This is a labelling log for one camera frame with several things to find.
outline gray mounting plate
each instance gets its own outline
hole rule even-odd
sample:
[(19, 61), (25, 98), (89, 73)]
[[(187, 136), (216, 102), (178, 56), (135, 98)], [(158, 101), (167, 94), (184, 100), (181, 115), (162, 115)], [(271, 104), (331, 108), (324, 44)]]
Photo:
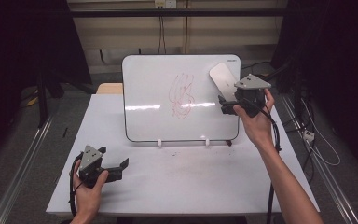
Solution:
[(241, 79), (237, 83), (234, 84), (235, 87), (243, 89), (243, 90), (257, 90), (257, 89), (265, 89), (271, 88), (271, 84), (266, 81), (249, 74), (249, 76)]
[(103, 153), (98, 151), (97, 149), (86, 145), (86, 148), (83, 152), (83, 158), (80, 163), (80, 170), (84, 170), (93, 164), (95, 161), (100, 159), (103, 156)]

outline white table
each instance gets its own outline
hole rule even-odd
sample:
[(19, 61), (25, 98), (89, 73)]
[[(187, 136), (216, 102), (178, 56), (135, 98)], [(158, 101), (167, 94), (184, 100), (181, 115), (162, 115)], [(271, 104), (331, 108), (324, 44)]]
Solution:
[[(47, 212), (70, 214), (69, 171), (86, 145), (106, 147), (102, 167), (130, 158), (123, 179), (103, 187), (100, 213), (112, 216), (224, 216), (266, 213), (270, 180), (255, 146), (240, 127), (229, 147), (142, 147), (125, 136), (122, 95), (92, 95)], [(319, 210), (275, 108), (281, 156)], [(274, 199), (273, 212), (280, 212)]]

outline person's left hand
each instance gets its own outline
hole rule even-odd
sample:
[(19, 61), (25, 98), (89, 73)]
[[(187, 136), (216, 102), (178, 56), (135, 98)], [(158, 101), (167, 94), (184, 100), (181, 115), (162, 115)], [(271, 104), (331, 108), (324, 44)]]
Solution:
[(101, 202), (101, 191), (103, 184), (105, 183), (109, 173), (103, 171), (98, 176), (97, 183), (94, 188), (89, 189), (82, 184), (80, 178), (77, 175), (77, 170), (80, 166), (80, 160), (76, 162), (74, 170), (74, 190), (76, 190), (76, 207), (77, 214), (72, 223), (90, 223), (98, 213)]

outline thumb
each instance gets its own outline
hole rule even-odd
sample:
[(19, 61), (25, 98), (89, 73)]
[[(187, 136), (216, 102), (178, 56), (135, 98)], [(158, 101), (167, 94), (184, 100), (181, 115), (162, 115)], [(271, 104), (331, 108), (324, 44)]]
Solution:
[(98, 176), (97, 183), (95, 183), (94, 188), (101, 189), (103, 187), (103, 184), (106, 182), (108, 176), (109, 176), (109, 172), (107, 172), (107, 170), (104, 170), (100, 174), (100, 176)]
[(235, 113), (242, 119), (242, 121), (245, 121), (249, 118), (248, 114), (246, 114), (246, 111), (240, 106), (240, 105), (234, 105), (233, 107)]

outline red scribble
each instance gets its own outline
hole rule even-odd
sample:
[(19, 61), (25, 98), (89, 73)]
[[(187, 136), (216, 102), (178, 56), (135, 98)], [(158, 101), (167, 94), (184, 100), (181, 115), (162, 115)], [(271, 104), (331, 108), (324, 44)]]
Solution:
[(172, 115), (179, 119), (185, 119), (194, 104), (194, 97), (191, 95), (193, 79), (192, 75), (182, 74), (176, 76), (171, 85), (169, 98), (172, 104)]

